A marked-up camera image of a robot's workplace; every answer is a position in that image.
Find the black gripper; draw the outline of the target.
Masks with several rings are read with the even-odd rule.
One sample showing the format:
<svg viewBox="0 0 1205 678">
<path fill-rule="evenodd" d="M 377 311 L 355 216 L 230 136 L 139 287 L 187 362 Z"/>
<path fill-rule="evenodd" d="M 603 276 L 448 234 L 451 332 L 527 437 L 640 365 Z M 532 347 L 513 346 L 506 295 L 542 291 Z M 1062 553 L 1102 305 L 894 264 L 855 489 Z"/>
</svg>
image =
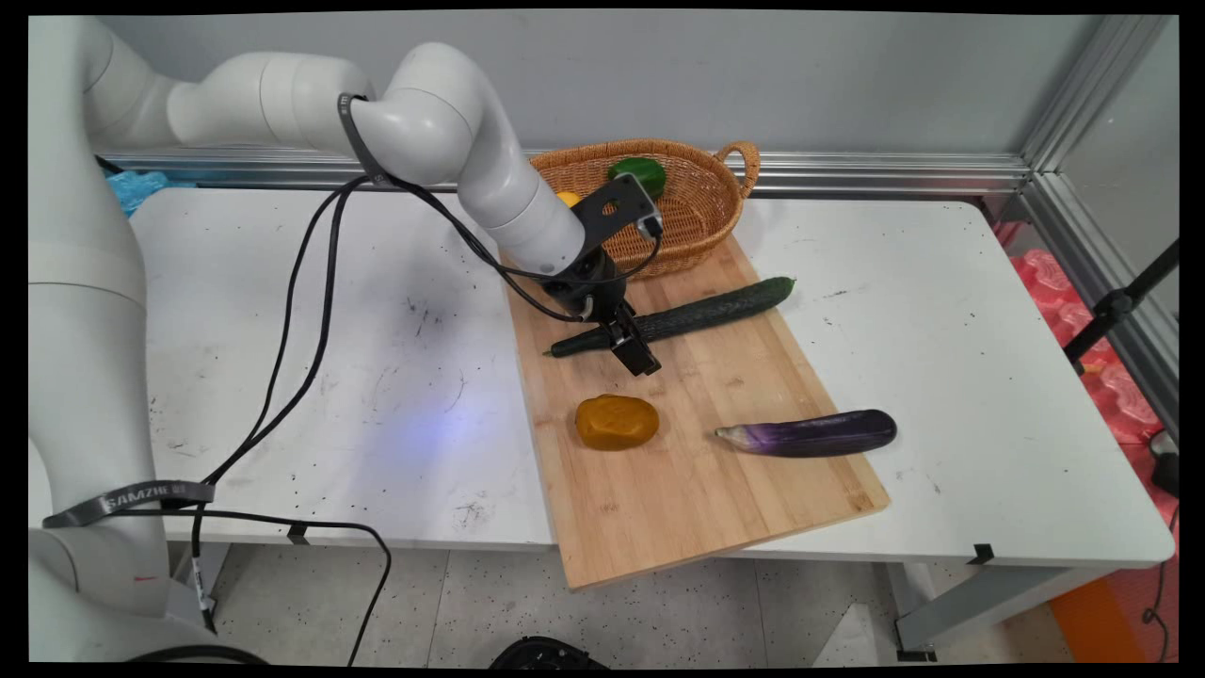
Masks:
<svg viewBox="0 0 1205 678">
<path fill-rule="evenodd" d="M 584 253 L 539 288 L 556 303 L 547 313 L 559 320 L 602 325 L 609 350 L 630 375 L 654 375 L 662 369 L 637 330 L 637 312 L 627 301 L 627 278 L 605 249 Z"/>
</svg>

